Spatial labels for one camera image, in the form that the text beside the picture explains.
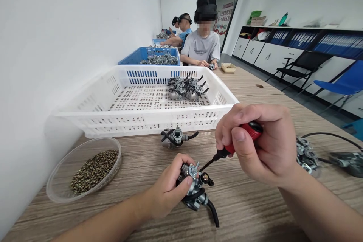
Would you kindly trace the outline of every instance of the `plastic basket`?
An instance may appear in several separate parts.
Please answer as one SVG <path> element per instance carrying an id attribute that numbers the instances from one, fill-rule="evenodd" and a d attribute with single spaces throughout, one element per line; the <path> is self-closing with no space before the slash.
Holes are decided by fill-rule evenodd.
<path id="1" fill-rule="evenodd" d="M 165 42 L 165 41 L 166 41 L 165 39 L 153 39 L 152 43 L 154 45 L 160 45 L 160 42 Z"/>
<path id="2" fill-rule="evenodd" d="M 167 82 L 175 76 L 206 81 L 209 90 L 198 100 L 169 98 Z M 87 138 L 157 134 L 180 126 L 183 131 L 215 129 L 238 103 L 212 71 L 189 66 L 117 65 L 87 83 L 55 116 L 70 120 Z"/>
<path id="3" fill-rule="evenodd" d="M 168 66 L 178 66 L 180 65 L 180 57 L 177 49 L 175 48 L 157 48 L 157 47 L 139 47 L 133 53 L 128 55 L 126 58 L 118 62 L 118 65 L 142 65 L 146 66 L 148 64 L 140 64 L 141 60 L 147 59 L 148 56 L 160 56 L 165 55 L 166 53 L 176 56 L 177 63 L 176 64 L 165 64 Z"/>

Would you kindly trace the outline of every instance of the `doorway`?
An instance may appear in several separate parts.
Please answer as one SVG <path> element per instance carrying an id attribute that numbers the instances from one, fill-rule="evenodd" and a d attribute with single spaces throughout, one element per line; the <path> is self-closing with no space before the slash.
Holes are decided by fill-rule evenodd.
<path id="1" fill-rule="evenodd" d="M 216 21 L 214 22 L 213 31 L 216 32 L 219 36 L 221 53 L 226 41 L 237 1 L 238 0 L 216 0 L 218 15 Z"/>

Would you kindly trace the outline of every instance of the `blue shirt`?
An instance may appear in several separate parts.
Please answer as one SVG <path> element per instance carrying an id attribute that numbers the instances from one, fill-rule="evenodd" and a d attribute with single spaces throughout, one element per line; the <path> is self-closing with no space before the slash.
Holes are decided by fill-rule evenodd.
<path id="1" fill-rule="evenodd" d="M 190 32 L 192 32 L 192 30 L 190 28 L 188 28 L 186 31 L 182 32 L 179 34 L 179 37 L 181 38 L 181 40 L 183 41 L 182 44 L 181 44 L 181 48 L 184 47 L 184 44 L 185 44 L 185 36 L 187 34 L 189 34 Z"/>

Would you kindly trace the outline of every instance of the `poster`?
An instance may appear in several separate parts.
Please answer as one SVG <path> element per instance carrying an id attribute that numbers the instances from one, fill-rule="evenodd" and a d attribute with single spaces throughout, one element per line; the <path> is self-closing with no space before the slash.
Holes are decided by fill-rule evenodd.
<path id="1" fill-rule="evenodd" d="M 219 43 L 222 47 L 227 32 L 227 26 L 230 22 L 234 9 L 234 2 L 223 5 L 222 10 L 218 11 L 217 19 L 214 22 L 213 30 L 219 34 Z"/>

